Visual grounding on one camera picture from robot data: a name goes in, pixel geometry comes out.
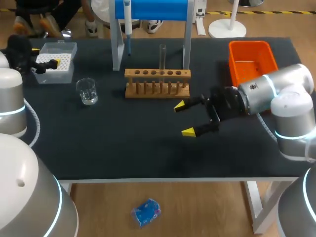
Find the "black table mat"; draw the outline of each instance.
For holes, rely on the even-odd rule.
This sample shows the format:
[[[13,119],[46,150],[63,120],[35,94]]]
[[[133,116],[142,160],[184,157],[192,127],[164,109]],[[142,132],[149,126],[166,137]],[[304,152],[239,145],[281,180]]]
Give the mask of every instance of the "black table mat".
[[[242,40],[267,41],[279,68],[300,62],[290,39]],[[34,47],[47,41],[55,40],[32,40]],[[256,116],[225,121],[219,133],[194,139],[181,131],[207,122],[202,106],[176,114],[177,99],[125,99],[124,69],[158,68],[161,43],[167,47],[166,68],[180,69],[181,39],[132,40],[132,56],[124,55],[120,72],[112,71],[109,40],[75,41],[73,83],[37,85],[32,75],[24,76],[25,98],[41,122],[34,151],[58,179],[295,177],[310,166],[283,158]],[[229,41],[192,39],[191,96],[230,82]],[[91,107],[82,106],[76,93],[83,77],[97,81],[99,101]],[[263,118],[273,130],[271,116]],[[34,133],[28,114],[23,140],[30,142]]]

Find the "clear plastic box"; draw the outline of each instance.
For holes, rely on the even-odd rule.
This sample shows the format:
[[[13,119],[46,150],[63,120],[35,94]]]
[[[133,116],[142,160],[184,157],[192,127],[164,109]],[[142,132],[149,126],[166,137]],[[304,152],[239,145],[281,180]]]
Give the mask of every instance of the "clear plastic box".
[[[44,74],[36,74],[35,77],[40,84],[65,84],[71,83],[74,74],[73,58],[77,52],[77,43],[64,42],[59,40],[58,42],[45,43],[39,54],[70,54],[71,60],[68,70],[47,70]]]

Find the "person's foot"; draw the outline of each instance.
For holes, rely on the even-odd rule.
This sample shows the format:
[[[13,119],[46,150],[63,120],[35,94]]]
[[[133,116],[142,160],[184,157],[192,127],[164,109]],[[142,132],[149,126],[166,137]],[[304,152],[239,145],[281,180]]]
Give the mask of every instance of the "person's foot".
[[[148,21],[147,32],[149,34],[155,33],[162,24],[163,24],[163,21],[160,21],[160,20],[150,20],[150,21]]]
[[[13,24],[13,31],[17,35],[24,35],[24,36],[35,36],[36,32],[33,26],[28,23],[23,17],[16,16],[15,21]]]
[[[39,23],[48,32],[48,36],[55,38],[63,38],[59,26],[52,15],[40,19]]]
[[[95,21],[89,22],[85,21],[85,33],[89,37],[97,37],[98,36],[98,27]]]

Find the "white table leg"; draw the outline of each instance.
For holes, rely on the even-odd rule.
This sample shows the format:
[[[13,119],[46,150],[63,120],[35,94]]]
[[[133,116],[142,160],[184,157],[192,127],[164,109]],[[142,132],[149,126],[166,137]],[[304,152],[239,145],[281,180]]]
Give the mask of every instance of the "white table leg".
[[[275,184],[272,182],[265,195],[265,203],[262,207],[257,183],[255,181],[245,182],[253,222],[252,228],[255,234],[263,234],[275,220],[278,199],[291,183],[291,181],[282,181]]]
[[[72,183],[61,183],[60,185],[66,190],[68,194],[70,194]]]

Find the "wooden floor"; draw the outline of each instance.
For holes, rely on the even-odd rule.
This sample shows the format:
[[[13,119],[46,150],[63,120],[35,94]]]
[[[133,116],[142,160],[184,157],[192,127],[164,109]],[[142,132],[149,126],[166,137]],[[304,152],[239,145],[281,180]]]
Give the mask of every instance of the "wooden floor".
[[[10,5],[11,0],[2,4]],[[227,0],[208,0],[208,11],[229,11]],[[315,11],[315,0],[265,0],[256,8],[240,10]],[[207,15],[204,26],[222,15]],[[0,12],[0,48],[12,33],[13,13]],[[316,78],[316,15],[238,15],[249,37],[291,37],[302,62]],[[85,37],[84,17],[78,14],[69,24],[75,38]],[[135,38],[179,38],[184,23],[165,22],[156,34],[143,29],[133,31]],[[193,37],[198,37],[196,27]],[[268,183],[259,183],[261,193]],[[79,213],[79,237],[252,237],[250,213],[244,186],[231,183],[127,183],[80,184],[72,192]],[[159,202],[162,215],[140,230],[130,212],[148,198]],[[278,237],[274,224],[264,237]]]

